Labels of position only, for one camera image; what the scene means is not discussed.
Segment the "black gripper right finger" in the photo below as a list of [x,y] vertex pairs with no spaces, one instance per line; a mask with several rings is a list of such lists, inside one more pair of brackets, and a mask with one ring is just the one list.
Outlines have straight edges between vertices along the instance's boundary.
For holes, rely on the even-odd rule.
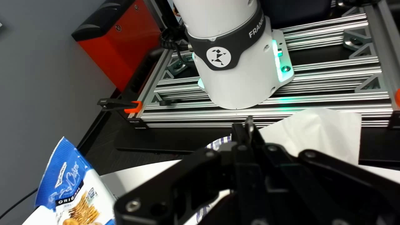
[[314,149],[293,156],[249,129],[272,225],[400,225],[399,185]]

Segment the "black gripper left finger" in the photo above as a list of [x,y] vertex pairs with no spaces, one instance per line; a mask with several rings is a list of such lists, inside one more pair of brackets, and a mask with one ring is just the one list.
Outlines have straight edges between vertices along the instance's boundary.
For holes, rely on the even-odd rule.
[[227,173],[235,141],[218,150],[202,149],[120,196],[114,205],[117,225],[184,225],[208,205],[198,225],[238,225],[235,199]]

